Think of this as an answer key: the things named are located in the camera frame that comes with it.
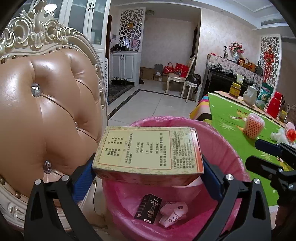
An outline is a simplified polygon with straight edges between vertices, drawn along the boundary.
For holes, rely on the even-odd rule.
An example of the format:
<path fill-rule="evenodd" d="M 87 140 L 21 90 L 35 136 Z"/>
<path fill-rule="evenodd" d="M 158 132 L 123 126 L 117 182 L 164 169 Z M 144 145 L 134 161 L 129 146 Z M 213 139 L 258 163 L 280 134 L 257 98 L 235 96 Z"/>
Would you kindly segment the pink foam fruit net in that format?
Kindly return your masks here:
<path fill-rule="evenodd" d="M 250 139 L 256 139 L 265 127 L 265 122 L 262 117 L 255 113 L 249 113 L 243 133 Z"/>

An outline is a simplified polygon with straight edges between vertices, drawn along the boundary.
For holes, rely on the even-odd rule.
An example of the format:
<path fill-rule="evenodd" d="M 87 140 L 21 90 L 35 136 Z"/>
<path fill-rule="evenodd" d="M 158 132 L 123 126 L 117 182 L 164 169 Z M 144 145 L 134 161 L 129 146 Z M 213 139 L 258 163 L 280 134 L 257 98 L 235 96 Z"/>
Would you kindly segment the yellow cardboard medicine box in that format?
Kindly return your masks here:
<path fill-rule="evenodd" d="M 92 169 L 101 179 L 187 186 L 204 173 L 197 131 L 188 127 L 108 126 Z"/>

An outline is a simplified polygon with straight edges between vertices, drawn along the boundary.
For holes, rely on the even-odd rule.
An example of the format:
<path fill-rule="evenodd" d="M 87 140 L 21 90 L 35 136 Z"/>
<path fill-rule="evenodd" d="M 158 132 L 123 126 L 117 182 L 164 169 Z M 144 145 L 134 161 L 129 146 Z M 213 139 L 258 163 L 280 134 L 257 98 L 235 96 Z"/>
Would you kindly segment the pink lined trash bin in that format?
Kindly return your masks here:
<path fill-rule="evenodd" d="M 195 128 L 202 153 L 207 160 L 220 168 L 224 174 L 232 174 L 240 181 L 249 181 L 249 175 L 239 155 L 218 131 L 208 123 L 182 117 L 158 116 L 132 123 L 132 126 L 184 126 Z M 103 192 L 107 208 L 115 227 L 128 240 L 192 240 L 213 213 L 217 201 L 212 199 L 201 179 L 188 186 L 164 187 L 129 184 L 103 180 Z M 154 224 L 134 218 L 140 201 L 147 194 L 153 194 L 166 202 L 185 202 L 186 217 L 165 228 L 157 219 Z"/>

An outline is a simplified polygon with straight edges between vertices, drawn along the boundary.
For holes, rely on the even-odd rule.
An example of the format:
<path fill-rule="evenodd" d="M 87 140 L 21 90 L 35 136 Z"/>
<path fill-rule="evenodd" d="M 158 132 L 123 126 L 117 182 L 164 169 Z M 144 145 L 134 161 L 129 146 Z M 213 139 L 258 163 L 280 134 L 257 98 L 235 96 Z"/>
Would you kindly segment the small yellow lidded jar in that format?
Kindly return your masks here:
<path fill-rule="evenodd" d="M 279 121 L 284 123 L 286 118 L 287 118 L 287 113 L 284 110 L 281 110 L 278 116 Z"/>

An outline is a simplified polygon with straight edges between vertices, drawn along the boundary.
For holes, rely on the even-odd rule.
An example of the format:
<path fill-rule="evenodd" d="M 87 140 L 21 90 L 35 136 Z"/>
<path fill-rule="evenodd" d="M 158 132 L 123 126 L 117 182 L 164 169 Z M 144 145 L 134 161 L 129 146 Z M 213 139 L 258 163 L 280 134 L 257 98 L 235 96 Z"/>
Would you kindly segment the red thermos flask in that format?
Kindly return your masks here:
<path fill-rule="evenodd" d="M 269 102 L 269 105 L 267 107 L 267 113 L 273 118 L 276 118 L 278 116 L 278 113 L 280 111 L 281 99 L 282 94 L 276 91 L 273 98 Z"/>

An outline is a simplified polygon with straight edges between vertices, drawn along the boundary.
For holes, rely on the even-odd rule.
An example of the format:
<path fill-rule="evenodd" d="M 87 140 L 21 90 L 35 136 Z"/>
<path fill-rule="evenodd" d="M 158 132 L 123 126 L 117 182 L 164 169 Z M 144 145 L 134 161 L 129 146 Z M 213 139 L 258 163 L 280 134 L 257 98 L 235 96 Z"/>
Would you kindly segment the green cartoon tablecloth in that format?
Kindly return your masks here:
<path fill-rule="evenodd" d="M 257 156 L 266 161 L 280 165 L 285 171 L 292 170 L 285 162 L 270 154 L 259 151 L 255 148 L 255 140 L 250 139 L 243 133 L 245 121 L 249 113 L 255 113 L 253 110 L 228 100 L 218 94 L 208 93 L 209 106 L 212 115 L 212 126 L 230 143 L 245 164 L 246 159 L 251 156 Z M 265 141 L 274 143 L 270 138 L 271 133 L 279 132 L 280 125 L 269 118 L 258 114 L 265 122 L 264 129 L 258 136 Z M 263 179 L 262 186 L 266 194 L 269 206 L 277 204 L 278 193 L 270 186 L 270 181 Z"/>

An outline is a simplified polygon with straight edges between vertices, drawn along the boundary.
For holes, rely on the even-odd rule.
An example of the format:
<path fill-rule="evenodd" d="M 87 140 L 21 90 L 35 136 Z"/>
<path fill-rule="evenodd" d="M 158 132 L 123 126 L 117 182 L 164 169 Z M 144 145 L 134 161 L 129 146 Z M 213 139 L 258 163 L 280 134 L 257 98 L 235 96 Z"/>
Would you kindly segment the green snack bag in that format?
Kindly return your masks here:
<path fill-rule="evenodd" d="M 272 93 L 273 93 L 273 87 L 271 87 L 270 85 L 268 85 L 266 83 L 262 83 L 261 89 L 259 91 L 259 95 L 258 95 L 257 100 L 255 102 L 255 105 L 259 109 L 264 110 Z"/>

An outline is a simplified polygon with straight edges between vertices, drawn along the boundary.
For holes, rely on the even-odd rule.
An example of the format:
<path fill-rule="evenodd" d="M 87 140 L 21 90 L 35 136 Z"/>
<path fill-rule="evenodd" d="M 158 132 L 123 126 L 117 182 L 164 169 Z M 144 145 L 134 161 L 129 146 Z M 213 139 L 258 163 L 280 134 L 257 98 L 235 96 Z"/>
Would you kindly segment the white ceramic teapot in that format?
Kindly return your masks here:
<path fill-rule="evenodd" d="M 243 94 L 243 101 L 249 106 L 255 105 L 257 99 L 257 89 L 254 86 L 249 85 L 247 90 Z"/>

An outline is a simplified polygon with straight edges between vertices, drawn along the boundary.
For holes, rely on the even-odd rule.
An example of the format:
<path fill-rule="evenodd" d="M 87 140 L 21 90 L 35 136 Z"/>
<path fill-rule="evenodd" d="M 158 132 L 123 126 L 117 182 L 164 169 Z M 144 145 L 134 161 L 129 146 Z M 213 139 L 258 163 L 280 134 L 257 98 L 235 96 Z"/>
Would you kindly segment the pink white crumpled wrapper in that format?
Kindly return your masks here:
<path fill-rule="evenodd" d="M 166 202 L 159 212 L 162 215 L 159 224 L 167 228 L 186 216 L 188 206 L 185 202 Z"/>

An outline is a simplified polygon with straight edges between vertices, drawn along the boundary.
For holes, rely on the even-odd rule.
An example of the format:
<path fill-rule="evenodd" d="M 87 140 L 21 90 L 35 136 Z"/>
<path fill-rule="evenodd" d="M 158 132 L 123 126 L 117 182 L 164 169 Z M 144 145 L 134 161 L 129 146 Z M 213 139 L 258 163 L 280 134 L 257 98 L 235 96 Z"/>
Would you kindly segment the red chinese knot ornament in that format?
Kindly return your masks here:
<path fill-rule="evenodd" d="M 274 62 L 274 53 L 273 53 L 273 47 L 270 45 L 267 49 L 267 51 L 264 52 L 264 75 L 263 75 L 263 81 L 264 83 L 267 83 L 267 81 L 270 78 L 271 73 L 271 67 Z"/>

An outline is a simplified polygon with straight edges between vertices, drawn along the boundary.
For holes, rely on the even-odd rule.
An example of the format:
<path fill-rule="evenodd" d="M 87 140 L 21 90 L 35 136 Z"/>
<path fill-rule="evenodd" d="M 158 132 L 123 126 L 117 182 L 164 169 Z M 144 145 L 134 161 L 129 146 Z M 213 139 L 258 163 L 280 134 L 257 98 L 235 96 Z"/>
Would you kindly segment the white chair with bags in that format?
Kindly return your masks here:
<path fill-rule="evenodd" d="M 199 74 L 195 74 L 194 71 L 192 70 L 195 60 L 196 60 L 196 56 L 193 55 L 189 59 L 186 65 L 179 64 L 179 63 L 176 64 L 175 71 L 173 73 L 168 74 L 168 78 L 166 81 L 166 90 L 165 90 L 166 93 L 168 92 L 170 87 L 170 82 L 172 81 L 183 84 L 183 88 L 181 92 L 182 98 L 185 93 L 185 87 L 186 86 L 189 87 L 187 97 L 186 97 L 186 102 L 188 102 L 190 91 L 192 88 L 194 88 L 192 93 L 193 94 L 197 93 L 198 87 L 201 84 L 201 76 Z"/>

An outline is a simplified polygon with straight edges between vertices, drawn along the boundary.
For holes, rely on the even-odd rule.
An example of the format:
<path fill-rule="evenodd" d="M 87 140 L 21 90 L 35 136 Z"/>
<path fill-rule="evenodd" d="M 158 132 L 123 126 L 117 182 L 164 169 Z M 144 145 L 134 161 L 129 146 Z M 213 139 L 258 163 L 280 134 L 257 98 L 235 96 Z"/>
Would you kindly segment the pink flower vase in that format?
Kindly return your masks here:
<path fill-rule="evenodd" d="M 236 62 L 239 60 L 241 55 L 245 52 L 245 49 L 243 48 L 242 43 L 239 43 L 236 41 L 232 42 L 229 45 L 229 50 L 230 50 L 230 53 L 232 54 L 233 60 Z"/>

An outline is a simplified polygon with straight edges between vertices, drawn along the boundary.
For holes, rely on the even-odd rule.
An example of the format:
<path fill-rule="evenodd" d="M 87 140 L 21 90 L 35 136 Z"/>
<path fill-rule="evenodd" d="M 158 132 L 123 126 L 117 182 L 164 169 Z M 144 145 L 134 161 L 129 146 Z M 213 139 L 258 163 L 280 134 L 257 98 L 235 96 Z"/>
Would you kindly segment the tan leather ornate chair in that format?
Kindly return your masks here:
<path fill-rule="evenodd" d="M 94 47 L 46 4 L 21 11 L 1 34 L 1 213 L 19 231 L 34 182 L 84 165 L 107 125 Z"/>

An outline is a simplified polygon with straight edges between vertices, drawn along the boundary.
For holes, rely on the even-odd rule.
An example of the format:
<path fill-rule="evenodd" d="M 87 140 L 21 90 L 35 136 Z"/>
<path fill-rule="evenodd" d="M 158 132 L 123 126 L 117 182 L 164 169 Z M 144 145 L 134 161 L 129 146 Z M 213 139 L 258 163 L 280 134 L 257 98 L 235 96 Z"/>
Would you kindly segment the white shoe cabinet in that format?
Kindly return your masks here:
<path fill-rule="evenodd" d="M 139 85 L 140 79 L 140 52 L 113 52 L 110 56 L 110 78 L 122 78 L 132 82 L 134 86 Z"/>

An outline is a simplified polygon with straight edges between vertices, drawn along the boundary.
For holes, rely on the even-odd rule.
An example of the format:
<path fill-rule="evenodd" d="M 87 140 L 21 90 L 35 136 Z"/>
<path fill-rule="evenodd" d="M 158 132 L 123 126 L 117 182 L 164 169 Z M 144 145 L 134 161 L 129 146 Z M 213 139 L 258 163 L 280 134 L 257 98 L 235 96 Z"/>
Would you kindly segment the white tall cabinet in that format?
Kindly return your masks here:
<path fill-rule="evenodd" d="M 106 34 L 110 0 L 52 0 L 48 10 L 65 27 L 83 33 L 93 45 L 106 76 Z"/>

